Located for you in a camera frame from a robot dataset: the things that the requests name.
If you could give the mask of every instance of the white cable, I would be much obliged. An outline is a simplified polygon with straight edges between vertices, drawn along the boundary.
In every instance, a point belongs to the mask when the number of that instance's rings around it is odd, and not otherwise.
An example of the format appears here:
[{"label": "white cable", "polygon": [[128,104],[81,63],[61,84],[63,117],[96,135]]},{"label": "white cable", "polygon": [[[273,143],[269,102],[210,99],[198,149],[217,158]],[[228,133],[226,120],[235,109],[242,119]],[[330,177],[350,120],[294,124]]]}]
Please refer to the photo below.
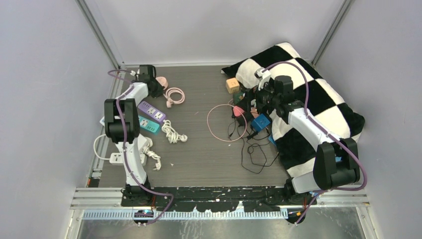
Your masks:
[{"label": "white cable", "polygon": [[102,159],[102,160],[110,160],[109,158],[103,158],[103,157],[99,156],[99,155],[97,154],[97,150],[95,149],[95,145],[97,144],[97,140],[98,140],[99,138],[101,138],[101,137],[104,137],[105,135],[106,135],[106,134],[102,134],[102,135],[98,136],[98,137],[94,140],[94,153],[95,153],[95,156],[97,156],[99,159]]},{"label": "white cable", "polygon": [[184,134],[180,135],[177,133],[172,127],[170,120],[164,120],[164,124],[161,127],[161,130],[166,133],[166,137],[168,138],[170,143],[177,143],[177,141],[186,142],[188,137]]},{"label": "white cable", "polygon": [[146,141],[147,141],[147,145],[143,147],[142,152],[141,153],[145,153],[146,155],[148,155],[148,157],[151,157],[155,160],[157,160],[157,162],[155,163],[155,168],[154,170],[160,170],[161,168],[161,157],[158,156],[155,152],[151,151],[149,148],[152,147],[152,139],[145,137]]},{"label": "white cable", "polygon": [[[175,101],[171,99],[171,94],[173,93],[180,94],[181,95],[180,100]],[[169,88],[164,94],[164,97],[167,99],[167,103],[166,103],[167,108],[171,108],[171,105],[180,105],[181,103],[185,101],[185,93],[183,93],[181,89],[176,88],[176,87]]]}]

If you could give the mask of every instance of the teal power strip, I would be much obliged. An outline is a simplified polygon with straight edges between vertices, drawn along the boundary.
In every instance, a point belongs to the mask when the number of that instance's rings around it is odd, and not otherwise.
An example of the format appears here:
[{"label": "teal power strip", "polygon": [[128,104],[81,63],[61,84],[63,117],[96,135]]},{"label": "teal power strip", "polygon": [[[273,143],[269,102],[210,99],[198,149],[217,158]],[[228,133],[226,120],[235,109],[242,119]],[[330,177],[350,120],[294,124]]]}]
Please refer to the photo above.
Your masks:
[{"label": "teal power strip", "polygon": [[[152,120],[147,120],[146,118],[142,116],[138,116],[139,118],[139,125],[144,130],[147,130],[149,132],[152,132],[153,134],[158,134],[160,125]],[[104,126],[104,117],[100,120],[100,123]]]}]

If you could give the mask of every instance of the white wall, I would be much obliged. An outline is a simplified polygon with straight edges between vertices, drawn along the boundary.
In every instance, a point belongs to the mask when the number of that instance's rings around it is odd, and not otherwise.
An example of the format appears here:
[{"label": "white wall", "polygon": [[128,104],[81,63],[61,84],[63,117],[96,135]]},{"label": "white wall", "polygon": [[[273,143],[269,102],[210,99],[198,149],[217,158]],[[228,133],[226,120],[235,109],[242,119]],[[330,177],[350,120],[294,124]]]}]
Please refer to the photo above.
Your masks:
[{"label": "white wall", "polygon": [[87,0],[126,64],[237,62],[284,41],[312,60],[342,2]]},{"label": "white wall", "polygon": [[318,63],[366,118],[360,160],[382,238],[422,233],[422,2],[356,1]]},{"label": "white wall", "polygon": [[2,0],[0,32],[0,238],[63,238],[112,66],[73,0]]}]

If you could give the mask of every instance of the checkered blanket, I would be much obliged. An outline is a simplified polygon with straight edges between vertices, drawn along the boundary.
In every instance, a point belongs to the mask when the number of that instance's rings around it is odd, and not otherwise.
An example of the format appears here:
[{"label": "checkered blanket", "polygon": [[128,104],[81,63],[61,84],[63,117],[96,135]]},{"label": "checkered blanket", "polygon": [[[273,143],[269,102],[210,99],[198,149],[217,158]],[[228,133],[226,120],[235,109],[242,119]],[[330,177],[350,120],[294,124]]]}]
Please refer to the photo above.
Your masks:
[{"label": "checkered blanket", "polygon": [[[289,43],[275,45],[251,58],[222,70],[246,88],[258,85],[254,72],[260,67],[288,61],[300,67],[309,83],[308,108],[311,113],[331,132],[342,138],[352,137],[358,141],[365,124],[363,116],[354,113],[344,99],[324,80],[318,72],[303,60]],[[305,102],[305,82],[293,66],[280,64],[270,70],[274,79],[280,75],[290,76],[296,99]],[[315,151],[306,139],[273,111],[270,114],[273,138],[280,153],[280,162],[291,177],[311,172],[314,168]]]}]

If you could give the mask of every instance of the floor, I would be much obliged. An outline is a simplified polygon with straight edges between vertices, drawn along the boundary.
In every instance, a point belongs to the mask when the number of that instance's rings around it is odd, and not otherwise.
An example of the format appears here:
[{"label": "floor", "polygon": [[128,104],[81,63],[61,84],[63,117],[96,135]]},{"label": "floor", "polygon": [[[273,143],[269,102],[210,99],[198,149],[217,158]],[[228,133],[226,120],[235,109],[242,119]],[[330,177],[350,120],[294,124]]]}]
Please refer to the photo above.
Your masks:
[{"label": "floor", "polygon": [[285,220],[159,221],[138,228],[133,221],[83,220],[79,239],[363,239],[355,208],[311,208],[297,227]]},{"label": "floor", "polygon": [[[153,135],[142,130],[144,136],[150,137],[154,145],[151,150],[161,156],[162,167],[153,171],[155,161],[148,159],[145,170],[151,186],[265,186],[284,185],[287,172],[278,159],[271,167],[266,167],[260,174],[248,172],[241,167],[242,140],[222,142],[214,138],[207,127],[207,114],[216,105],[226,104],[231,95],[225,88],[227,76],[220,73],[222,66],[189,66],[159,67],[157,76],[167,78],[170,87],[181,88],[186,95],[181,105],[166,108],[166,99],[146,98],[146,101],[167,115],[173,128],[188,136],[187,142],[170,144],[163,132]],[[210,127],[214,134],[227,139],[227,127],[233,122],[229,106],[215,109],[210,115]],[[266,136],[261,132],[256,138]],[[267,144],[268,139],[259,141]],[[243,149],[244,166],[259,171],[261,167],[252,165],[246,147]],[[275,145],[262,146],[262,150],[271,162],[277,155]],[[113,144],[109,144],[107,156],[117,152]],[[252,154],[255,163],[263,164],[264,155],[256,148]],[[99,187],[123,187],[125,173],[123,166],[104,163]]]}]

